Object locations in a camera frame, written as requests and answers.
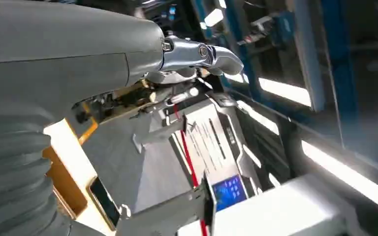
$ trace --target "red cable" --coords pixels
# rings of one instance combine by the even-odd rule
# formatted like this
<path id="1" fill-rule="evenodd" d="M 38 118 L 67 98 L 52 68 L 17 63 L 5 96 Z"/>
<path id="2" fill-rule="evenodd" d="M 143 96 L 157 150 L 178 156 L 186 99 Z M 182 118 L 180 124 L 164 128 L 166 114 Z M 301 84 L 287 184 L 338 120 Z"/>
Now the red cable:
<path id="1" fill-rule="evenodd" d="M 176 118 L 180 119 L 176 104 L 173 106 L 173 110 L 175 112 Z M 180 131 L 180 136 L 182 137 L 183 149 L 185 150 L 185 158 L 186 158 L 186 161 L 189 165 L 190 171 L 192 172 L 191 176 L 192 176 L 193 186 L 197 187 L 199 185 L 199 183 L 198 183 L 198 179 L 196 178 L 195 170 L 193 169 L 192 160 L 190 159 L 188 145 L 186 144 L 185 133 L 183 132 L 183 130 Z M 208 236 L 208 234 L 206 233 L 205 221 L 201 220 L 200 224 L 201 224 L 202 235 Z"/>

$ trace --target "red stripe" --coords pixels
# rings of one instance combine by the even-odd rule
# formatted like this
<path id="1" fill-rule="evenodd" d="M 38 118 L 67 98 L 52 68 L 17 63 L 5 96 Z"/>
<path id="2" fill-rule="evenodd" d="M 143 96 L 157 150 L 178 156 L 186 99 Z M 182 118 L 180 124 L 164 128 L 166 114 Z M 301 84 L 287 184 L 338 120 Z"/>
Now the red stripe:
<path id="1" fill-rule="evenodd" d="M 173 106 L 173 110 L 175 112 L 176 118 L 180 119 L 176 104 Z M 189 165 L 190 171 L 192 172 L 191 176 L 192 176 L 193 186 L 197 187 L 199 185 L 199 183 L 198 183 L 198 179 L 196 178 L 195 170 L 193 169 L 192 160 L 190 159 L 188 145 L 186 144 L 185 133 L 183 132 L 183 130 L 180 131 L 180 136 L 182 137 L 183 149 L 185 150 L 185 158 L 186 158 L 186 161 Z M 208 236 L 208 234 L 206 232 L 205 221 L 201 220 L 200 224 L 201 224 L 202 235 Z"/>

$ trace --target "blue screen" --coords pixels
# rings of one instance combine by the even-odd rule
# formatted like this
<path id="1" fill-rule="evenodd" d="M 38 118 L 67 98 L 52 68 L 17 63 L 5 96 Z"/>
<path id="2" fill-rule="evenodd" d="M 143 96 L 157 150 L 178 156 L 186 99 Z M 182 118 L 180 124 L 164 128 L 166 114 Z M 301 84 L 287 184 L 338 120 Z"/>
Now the blue screen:
<path id="1" fill-rule="evenodd" d="M 212 185 L 217 199 L 217 211 L 247 199 L 238 175 Z"/>

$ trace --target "robotic arm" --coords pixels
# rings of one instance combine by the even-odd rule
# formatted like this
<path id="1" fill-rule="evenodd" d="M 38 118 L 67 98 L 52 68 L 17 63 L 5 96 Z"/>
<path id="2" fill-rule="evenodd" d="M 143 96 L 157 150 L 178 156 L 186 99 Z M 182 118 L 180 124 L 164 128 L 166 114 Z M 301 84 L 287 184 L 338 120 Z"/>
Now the robotic arm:
<path id="1" fill-rule="evenodd" d="M 0 235 L 100 236 L 56 211 L 43 128 L 144 73 L 239 73 L 223 48 L 165 40 L 153 22 L 76 5 L 0 0 Z"/>

